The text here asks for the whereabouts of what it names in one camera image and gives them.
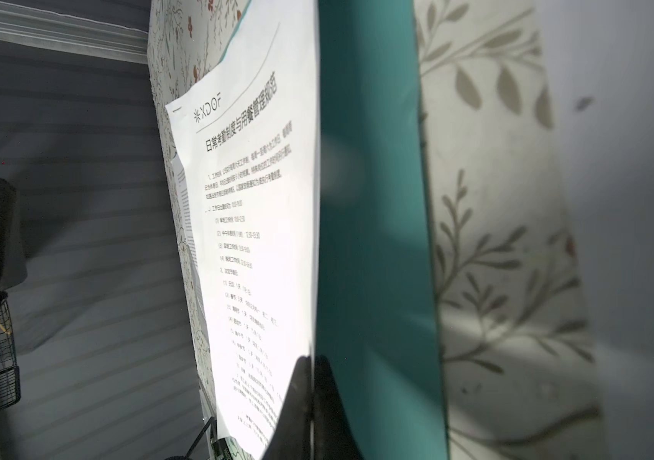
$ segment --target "crown molding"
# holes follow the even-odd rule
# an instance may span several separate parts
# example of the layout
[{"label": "crown molding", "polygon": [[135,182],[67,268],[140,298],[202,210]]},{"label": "crown molding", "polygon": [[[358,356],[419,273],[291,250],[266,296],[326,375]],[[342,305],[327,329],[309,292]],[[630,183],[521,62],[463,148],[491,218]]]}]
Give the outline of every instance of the crown molding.
[{"label": "crown molding", "polygon": [[0,40],[145,64],[148,33],[115,24],[0,2]]}]

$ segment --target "gray wall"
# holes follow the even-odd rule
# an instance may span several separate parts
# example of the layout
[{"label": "gray wall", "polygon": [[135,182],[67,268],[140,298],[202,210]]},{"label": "gray wall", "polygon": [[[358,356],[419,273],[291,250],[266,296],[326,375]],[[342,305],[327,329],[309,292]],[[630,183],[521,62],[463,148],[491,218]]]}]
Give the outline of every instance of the gray wall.
[{"label": "gray wall", "polygon": [[8,0],[8,3],[148,32],[150,0]]},{"label": "gray wall", "polygon": [[654,458],[654,2],[537,5],[611,453]]},{"label": "gray wall", "polygon": [[182,455],[202,409],[146,66],[0,42],[0,177],[28,256],[5,457]]}]

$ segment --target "floral wallpaper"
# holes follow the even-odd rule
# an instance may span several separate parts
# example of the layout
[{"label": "floral wallpaper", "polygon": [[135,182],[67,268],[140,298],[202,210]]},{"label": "floral wallpaper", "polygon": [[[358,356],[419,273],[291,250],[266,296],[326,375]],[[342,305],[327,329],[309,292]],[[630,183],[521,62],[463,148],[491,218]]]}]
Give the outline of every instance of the floral wallpaper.
[{"label": "floral wallpaper", "polygon": [[184,95],[220,61],[247,4],[248,0],[153,0],[148,34],[148,68],[179,241],[194,356],[197,359],[200,384],[212,408],[216,401],[209,340],[206,336],[205,318],[194,295],[196,277],[192,275],[192,256],[184,237],[173,172],[169,164],[169,160],[176,155],[176,147],[165,106]]},{"label": "floral wallpaper", "polygon": [[451,458],[607,458],[533,0],[414,13]]}]

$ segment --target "white paper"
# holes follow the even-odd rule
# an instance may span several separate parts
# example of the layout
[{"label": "white paper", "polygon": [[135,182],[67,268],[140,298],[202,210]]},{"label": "white paper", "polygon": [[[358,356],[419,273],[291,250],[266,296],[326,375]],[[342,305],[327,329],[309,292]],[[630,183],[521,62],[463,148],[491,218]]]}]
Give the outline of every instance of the white paper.
[{"label": "white paper", "polygon": [[217,434],[256,458],[297,358],[314,345],[316,14],[313,1],[251,0],[221,64],[166,106],[186,176]]}]

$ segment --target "leaf pattern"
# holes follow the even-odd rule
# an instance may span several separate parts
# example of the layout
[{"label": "leaf pattern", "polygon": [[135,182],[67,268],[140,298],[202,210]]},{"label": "leaf pattern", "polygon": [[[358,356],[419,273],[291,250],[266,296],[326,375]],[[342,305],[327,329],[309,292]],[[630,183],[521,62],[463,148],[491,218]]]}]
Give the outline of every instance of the leaf pattern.
[{"label": "leaf pattern", "polygon": [[433,4],[429,5],[426,12],[426,25],[430,29],[434,26],[434,19],[437,17],[437,7]]},{"label": "leaf pattern", "polygon": [[511,110],[516,115],[521,113],[521,93],[519,93],[516,79],[506,66],[501,66],[496,90],[498,91],[498,97],[508,110]]},{"label": "leaf pattern", "polygon": [[[546,87],[543,63],[540,60],[542,48],[539,43],[538,32],[534,24],[534,8],[529,7],[523,10],[522,6],[513,13],[506,11],[499,13],[493,10],[492,5],[473,4],[472,9],[467,0],[414,0],[419,17],[424,26],[424,38],[427,43],[448,43],[453,44],[443,54],[434,53],[438,48],[435,46],[423,46],[420,48],[420,56],[424,58],[420,63],[421,76],[424,77],[436,69],[455,69],[456,73],[448,82],[453,87],[445,84],[445,90],[434,87],[436,79],[431,84],[428,81],[425,98],[436,100],[437,97],[448,94],[449,108],[454,113],[472,116],[468,111],[458,112],[458,107],[468,105],[474,110],[489,111],[483,113],[482,135],[493,136],[493,117],[498,111],[498,117],[516,117],[519,115],[534,118],[532,125],[519,127],[520,131],[536,130],[528,133],[538,134],[542,130],[550,130],[554,125],[552,105],[549,90]],[[435,4],[434,17],[431,29],[427,28],[422,13],[427,13],[427,7]],[[498,98],[499,105],[483,104],[488,102],[486,98]],[[430,114],[433,123],[428,128],[440,131],[446,122],[443,119],[441,110]],[[433,132],[427,131],[425,139],[433,144]],[[505,343],[513,341],[528,341],[529,345],[535,347],[538,355],[533,359],[543,359],[545,366],[554,363],[564,365],[585,366],[583,369],[590,369],[589,365],[594,363],[592,350],[584,344],[586,337],[587,323],[584,319],[575,319],[576,316],[569,316],[567,312],[556,311],[557,308],[569,308],[575,302],[579,302],[578,295],[569,295],[579,289],[580,281],[575,275],[575,254],[574,241],[565,229],[549,238],[549,246],[544,244],[544,237],[539,234],[542,230],[537,227],[518,225],[506,227],[506,221],[513,215],[513,210],[508,214],[485,216],[477,218],[473,212],[482,212],[481,203],[505,202],[506,197],[492,196],[490,190],[496,190],[491,181],[500,176],[506,175],[506,171],[496,168],[489,174],[487,165],[483,162],[488,158],[479,158],[482,168],[474,168],[476,158],[473,156],[472,143],[459,141],[458,146],[470,149],[470,152],[457,152],[452,147],[445,149],[442,160],[448,164],[460,163],[467,168],[473,167],[473,179],[476,174],[482,177],[488,184],[482,184],[480,189],[468,191],[468,185],[463,183],[465,170],[457,170],[457,187],[454,186],[453,178],[448,175],[443,177],[442,173],[431,174],[434,181],[433,188],[440,185],[440,188],[447,187],[447,194],[438,197],[438,212],[444,214],[436,222],[442,222],[445,230],[437,232],[440,244],[444,246],[446,272],[441,281],[437,284],[435,298],[438,305],[445,308],[448,314],[457,314],[462,321],[470,320],[468,335],[455,334],[454,329],[448,328],[445,332],[452,336],[453,340],[463,339],[467,347],[461,350],[458,347],[447,347],[442,354],[445,363],[444,372],[448,375],[451,389],[457,384],[458,378],[478,378],[479,381],[497,382],[504,373],[511,373],[512,367],[505,369],[494,362],[494,357],[511,353],[505,349]],[[434,152],[442,152],[446,146],[433,145]],[[478,149],[479,156],[486,155],[483,148]],[[513,199],[508,201],[516,206]],[[500,227],[509,228],[508,232],[496,233],[494,230],[498,222]],[[451,235],[449,241],[444,239],[443,233]],[[475,329],[472,319],[476,317],[478,328]],[[519,375],[517,370],[523,370],[526,360],[515,360],[513,363],[514,377]],[[479,374],[464,374],[465,367],[454,368],[456,363],[473,363],[480,366],[488,373],[484,377]],[[463,394],[474,394],[465,391],[466,388],[475,388],[474,383],[470,386],[462,384]],[[506,416],[503,410],[498,409],[499,416]],[[586,417],[598,418],[595,411],[591,411]],[[479,416],[476,422],[488,422],[483,420],[484,415],[468,413],[470,417]],[[548,426],[535,427],[535,433],[543,432],[550,426],[561,426],[560,430],[566,430],[569,426],[577,424],[568,422],[564,417],[568,414],[559,414],[563,418],[552,420]],[[494,417],[493,413],[486,414],[486,417]],[[534,437],[522,437],[524,449],[521,447],[510,447],[503,445],[503,441],[488,434],[485,439],[469,439],[462,437],[463,422],[449,420],[451,456],[476,458],[485,460],[487,458],[508,458],[528,460],[542,458],[544,455],[557,457],[580,457],[579,450],[570,451],[565,445],[556,442],[553,437],[544,436],[544,450],[550,445],[548,454],[541,452],[541,441]],[[593,454],[595,458],[604,458],[603,455]]]},{"label": "leaf pattern", "polygon": [[424,33],[421,31],[421,24],[416,19],[414,19],[414,29],[417,35],[417,46],[419,49],[424,49],[426,43],[424,41]]},{"label": "leaf pattern", "polygon": [[504,32],[498,34],[496,37],[491,38],[487,42],[483,43],[485,48],[500,48],[501,46],[510,45],[511,43],[518,40],[521,36],[520,30],[512,30],[510,32]]},{"label": "leaf pattern", "polygon": [[434,252],[437,254],[437,260],[440,262],[440,266],[442,267],[442,273],[444,273],[447,269],[447,261],[445,260],[445,253],[442,251],[442,246],[437,244],[434,248]]},{"label": "leaf pattern", "polygon": [[481,105],[480,93],[475,87],[473,80],[470,76],[462,70],[462,67],[457,67],[457,76],[455,77],[455,90],[463,101],[473,109],[479,109]]},{"label": "leaf pattern", "polygon": [[563,325],[558,326],[555,330],[555,334],[570,334],[571,332],[577,332],[583,330],[588,326],[588,322],[584,319],[578,319],[577,321],[567,322]]},{"label": "leaf pattern", "polygon": [[450,22],[458,22],[460,19],[462,19],[462,16],[464,16],[470,7],[468,6],[467,3],[458,6],[454,10],[450,12],[450,14],[445,16],[445,21],[450,21]]},{"label": "leaf pattern", "polygon": [[473,359],[470,362],[478,364],[480,367],[484,367],[485,369],[489,370],[492,373],[496,373],[496,374],[504,373],[504,370],[498,364],[489,363],[488,361],[483,361],[481,359]]},{"label": "leaf pattern", "polygon": [[451,41],[438,46],[434,51],[426,55],[426,60],[435,60],[441,58],[442,55],[447,52],[448,49],[450,49],[450,46],[452,46]]},{"label": "leaf pattern", "polygon": [[534,104],[534,116],[537,117],[537,121],[547,128],[548,130],[552,129],[552,107],[549,102],[549,93],[547,88],[544,87],[542,92],[537,97],[537,102]]},{"label": "leaf pattern", "polygon": [[503,261],[503,262],[488,262],[488,261],[477,261],[478,265],[488,266],[492,269],[499,270],[515,270],[521,266],[521,262],[517,260]]}]

